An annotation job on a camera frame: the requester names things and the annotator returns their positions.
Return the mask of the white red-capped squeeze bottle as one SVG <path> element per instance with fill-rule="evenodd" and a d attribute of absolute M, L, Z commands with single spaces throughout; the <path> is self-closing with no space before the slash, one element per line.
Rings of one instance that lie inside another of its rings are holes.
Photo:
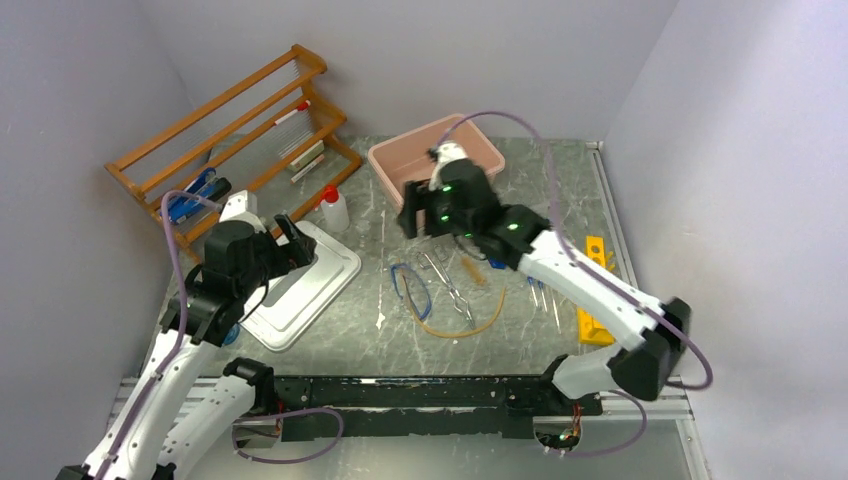
<path fill-rule="evenodd" d="M 319 206 L 329 230 L 341 232 L 349 227 L 350 217 L 346 199 L 335 185 L 327 185 L 324 188 Z"/>

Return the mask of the brown test tube brush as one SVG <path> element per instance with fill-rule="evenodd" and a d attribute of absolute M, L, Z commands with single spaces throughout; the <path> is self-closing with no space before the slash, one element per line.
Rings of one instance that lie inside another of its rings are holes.
<path fill-rule="evenodd" d="M 487 284 L 486 277 L 482 274 L 481 270 L 475 264 L 475 261 L 468 256 L 463 256 L 461 259 L 461 264 L 464 270 L 467 272 L 472 281 L 479 286 L 484 286 Z"/>

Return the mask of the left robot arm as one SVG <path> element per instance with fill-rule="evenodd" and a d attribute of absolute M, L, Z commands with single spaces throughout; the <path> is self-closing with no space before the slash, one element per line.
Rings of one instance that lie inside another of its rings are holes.
<path fill-rule="evenodd" d="M 213 227 L 205 261 L 179 284 L 176 306 L 127 403 L 86 459 L 63 467 L 58 478 L 183 479 L 241 417 L 280 413 L 273 368 L 239 357 L 199 406 L 177 417 L 204 364 L 244 318 L 253 293 L 315 259 L 312 237 L 285 214 L 275 220 L 283 243 L 250 214 Z"/>

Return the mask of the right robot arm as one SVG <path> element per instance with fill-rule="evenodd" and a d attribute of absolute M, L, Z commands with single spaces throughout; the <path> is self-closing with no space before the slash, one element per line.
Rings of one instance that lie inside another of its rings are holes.
<path fill-rule="evenodd" d="M 600 391 L 659 397 L 685 349 L 671 331 L 688 324 L 683 301 L 663 303 L 639 291 L 560 240 L 550 220 L 503 203 L 469 159 L 440 168 L 434 181 L 406 182 L 397 221 L 409 238 L 470 239 L 485 256 L 559 291 L 612 334 L 614 344 L 555 363 L 539 389 L 548 412 L 565 413 L 579 397 Z"/>

